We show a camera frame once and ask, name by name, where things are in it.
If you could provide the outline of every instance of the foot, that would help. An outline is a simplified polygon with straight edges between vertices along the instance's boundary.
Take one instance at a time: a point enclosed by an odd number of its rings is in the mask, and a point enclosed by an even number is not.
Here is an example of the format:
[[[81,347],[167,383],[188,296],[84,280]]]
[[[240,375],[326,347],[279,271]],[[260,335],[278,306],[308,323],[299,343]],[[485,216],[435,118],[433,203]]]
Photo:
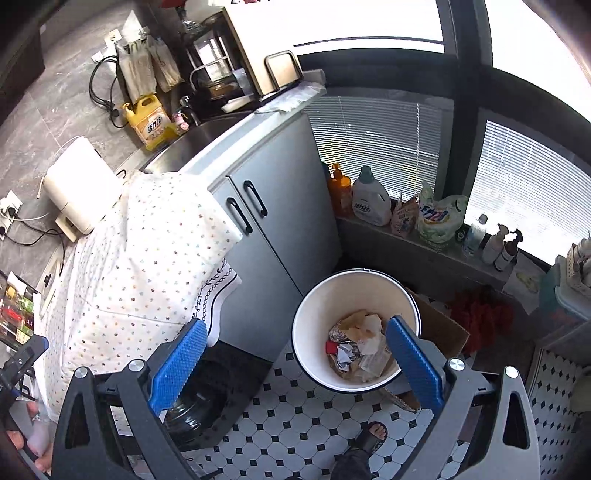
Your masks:
[[[369,432],[374,436],[379,438],[381,441],[386,439],[386,427],[381,423],[374,423],[370,428]]]
[[[386,426],[378,421],[373,421],[357,436],[352,449],[359,449],[372,456],[383,444],[388,436]]]

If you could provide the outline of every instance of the window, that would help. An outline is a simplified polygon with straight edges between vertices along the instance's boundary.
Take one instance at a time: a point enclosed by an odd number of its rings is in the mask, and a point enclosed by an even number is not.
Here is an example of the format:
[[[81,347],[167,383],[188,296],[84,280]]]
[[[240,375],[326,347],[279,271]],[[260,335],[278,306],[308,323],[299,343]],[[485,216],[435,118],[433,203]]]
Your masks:
[[[275,0],[288,11],[298,55],[343,48],[443,53],[436,0]]]
[[[390,98],[324,96],[306,112],[322,161],[339,163],[355,181],[362,165],[393,198],[404,200],[435,188],[443,111],[423,103]]]
[[[591,228],[591,178],[555,151],[507,127],[486,123],[465,222],[488,216],[519,230],[520,247],[550,265]]]
[[[591,121],[591,86],[568,47],[522,0],[486,0],[492,64],[546,90]]]

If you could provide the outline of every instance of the person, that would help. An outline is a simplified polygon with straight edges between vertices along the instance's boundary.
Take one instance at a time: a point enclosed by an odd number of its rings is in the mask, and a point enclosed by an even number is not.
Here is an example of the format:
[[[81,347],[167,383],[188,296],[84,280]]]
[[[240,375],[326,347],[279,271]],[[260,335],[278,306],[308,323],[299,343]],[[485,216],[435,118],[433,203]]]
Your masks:
[[[31,418],[35,417],[39,413],[39,407],[37,406],[36,402],[30,401],[27,402],[27,411],[29,412],[29,416]],[[6,431],[8,438],[11,440],[12,444],[16,447],[17,450],[22,450],[25,446],[25,440],[22,437],[21,432],[15,432],[12,430]],[[53,443],[50,443],[47,447],[47,450],[43,455],[41,455],[37,460],[35,460],[35,467],[40,472],[48,473],[51,475],[51,457],[53,456]]]
[[[384,444],[388,430],[383,423],[373,421],[365,427],[351,446],[337,460],[330,480],[371,480],[369,457]],[[289,477],[285,480],[297,480]]]

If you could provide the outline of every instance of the gray cabinet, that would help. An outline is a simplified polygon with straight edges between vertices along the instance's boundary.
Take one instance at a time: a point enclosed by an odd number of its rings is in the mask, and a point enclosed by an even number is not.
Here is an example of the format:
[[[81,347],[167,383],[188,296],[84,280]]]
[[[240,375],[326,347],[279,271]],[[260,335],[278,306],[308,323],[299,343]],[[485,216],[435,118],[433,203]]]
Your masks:
[[[297,115],[229,177],[299,291],[306,295],[330,275],[341,253],[308,117]]]
[[[226,179],[212,193],[243,233],[226,256],[242,284],[222,304],[220,340],[274,362],[290,338],[302,296],[232,182]]]

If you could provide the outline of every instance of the blue gripper pad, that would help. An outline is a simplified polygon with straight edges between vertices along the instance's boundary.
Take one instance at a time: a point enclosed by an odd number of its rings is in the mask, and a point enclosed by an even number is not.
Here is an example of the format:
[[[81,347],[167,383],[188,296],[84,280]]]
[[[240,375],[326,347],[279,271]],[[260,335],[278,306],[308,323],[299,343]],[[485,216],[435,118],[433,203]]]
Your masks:
[[[152,379],[148,403],[156,415],[172,408],[207,346],[207,327],[199,320],[162,364]]]
[[[444,404],[441,376],[421,351],[417,344],[420,340],[414,332],[409,333],[405,325],[400,315],[390,318],[386,325],[386,343],[422,408],[429,408],[438,415]]]

